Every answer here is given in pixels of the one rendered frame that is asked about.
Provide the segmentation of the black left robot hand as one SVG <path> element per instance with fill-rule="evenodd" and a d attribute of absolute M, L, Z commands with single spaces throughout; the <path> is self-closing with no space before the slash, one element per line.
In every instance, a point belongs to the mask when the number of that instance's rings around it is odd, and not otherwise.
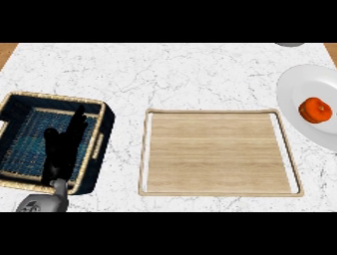
<path fill-rule="evenodd" d="M 87 126 L 85 106 L 80 106 L 73 115 L 67 130 L 58 132 L 53 127 L 45 130 L 48 155 L 42 179 L 45 185 L 49 185 L 53 180 L 71 179 L 77 163 L 79 148 Z"/>

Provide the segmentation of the orange squash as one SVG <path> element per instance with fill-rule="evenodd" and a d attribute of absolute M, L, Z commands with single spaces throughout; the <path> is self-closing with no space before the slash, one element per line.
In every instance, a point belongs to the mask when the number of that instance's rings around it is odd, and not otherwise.
<path fill-rule="evenodd" d="M 309 98 L 299 107 L 299 113 L 312 124 L 327 122 L 333 117 L 333 109 L 318 98 Z"/>

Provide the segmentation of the white plate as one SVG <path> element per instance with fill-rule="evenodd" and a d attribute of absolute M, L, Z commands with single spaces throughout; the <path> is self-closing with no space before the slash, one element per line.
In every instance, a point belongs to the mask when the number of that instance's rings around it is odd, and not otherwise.
<path fill-rule="evenodd" d="M 312 124 L 299 113 L 309 98 L 318 98 L 333 110 L 331 119 L 321 124 Z M 297 131 L 318 145 L 337 151 L 337 71 L 317 65 L 290 68 L 278 79 L 277 100 Z"/>

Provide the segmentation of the pale wooden tray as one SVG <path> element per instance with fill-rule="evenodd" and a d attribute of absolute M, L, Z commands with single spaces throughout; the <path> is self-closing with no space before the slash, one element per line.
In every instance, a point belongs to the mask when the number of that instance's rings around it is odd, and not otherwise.
<path fill-rule="evenodd" d="M 300 197 L 297 175 L 278 110 L 147 111 L 139 195 Z"/>

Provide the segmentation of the dark blue wicker basket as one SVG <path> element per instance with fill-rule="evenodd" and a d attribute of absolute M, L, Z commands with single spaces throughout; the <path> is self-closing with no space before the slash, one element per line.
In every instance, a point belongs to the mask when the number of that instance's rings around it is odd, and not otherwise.
<path fill-rule="evenodd" d="M 77 110 L 85 111 L 89 126 L 68 181 L 73 195 L 95 190 L 101 173 L 116 114 L 108 104 L 31 92 L 12 92 L 0 104 L 0 186 L 51 193 L 43 184 L 46 162 L 45 130 L 64 132 Z"/>

